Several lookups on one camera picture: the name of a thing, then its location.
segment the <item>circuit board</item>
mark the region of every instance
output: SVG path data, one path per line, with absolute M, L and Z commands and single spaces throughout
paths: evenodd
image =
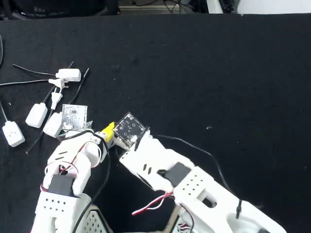
M 117 123 L 114 132 L 128 147 L 131 147 L 144 130 L 145 127 L 131 113 L 127 113 Z
M 63 130 L 86 130 L 87 106 L 63 104 Z

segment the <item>white electrical box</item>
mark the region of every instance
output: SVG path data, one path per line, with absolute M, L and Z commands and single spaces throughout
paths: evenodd
M 51 137 L 57 138 L 62 131 L 62 112 L 53 113 L 43 128 L 43 132 Z
M 30 110 L 27 118 L 26 124 L 35 128 L 40 128 L 46 115 L 48 108 L 45 106 L 45 103 L 36 103 Z
M 16 147 L 25 141 L 24 135 L 14 121 L 7 121 L 2 127 L 2 130 L 11 147 Z

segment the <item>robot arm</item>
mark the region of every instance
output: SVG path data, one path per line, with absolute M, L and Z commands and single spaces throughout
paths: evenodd
M 48 159 L 32 233 L 71 233 L 91 201 L 83 190 L 91 169 L 107 155 L 106 147 L 99 148 L 102 140 L 111 145 L 108 141 L 111 138 L 101 132 L 88 131 L 76 137 L 77 133 L 68 132 L 66 137 L 69 139 L 63 140 Z M 76 232 L 85 232 L 83 227 L 84 224 L 79 224 Z
M 279 224 L 254 205 L 239 200 L 188 158 L 164 148 L 149 130 L 127 150 L 120 162 L 154 191 L 172 192 L 175 203 L 182 206 L 180 225 L 193 226 L 192 232 L 286 233 Z

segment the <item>yellow object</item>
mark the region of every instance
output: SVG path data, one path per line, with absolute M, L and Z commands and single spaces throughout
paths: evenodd
M 115 128 L 115 123 L 111 122 L 106 128 L 102 130 L 102 133 L 107 135 L 106 142 L 109 142 L 112 139 L 114 128 Z

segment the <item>black surface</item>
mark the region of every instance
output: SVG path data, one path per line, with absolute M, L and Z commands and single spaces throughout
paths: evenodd
M 311 15 L 102 17 L 1 22 L 5 57 L 0 82 L 31 77 L 12 68 L 56 72 L 71 60 L 91 74 L 77 100 L 101 130 L 131 111 L 154 134 L 181 137 L 213 153 L 243 200 L 289 233 L 310 231 Z M 64 90 L 69 101 L 78 83 Z M 57 140 L 24 120 L 50 85 L 0 88 L 9 118 L 27 143 L 0 137 L 1 232 L 29 232 L 47 158 Z M 220 179 L 206 155 L 161 139 Z M 104 179 L 92 172 L 91 196 Z M 131 217 L 160 195 L 112 160 L 96 204 L 116 231 L 161 229 L 173 208 Z

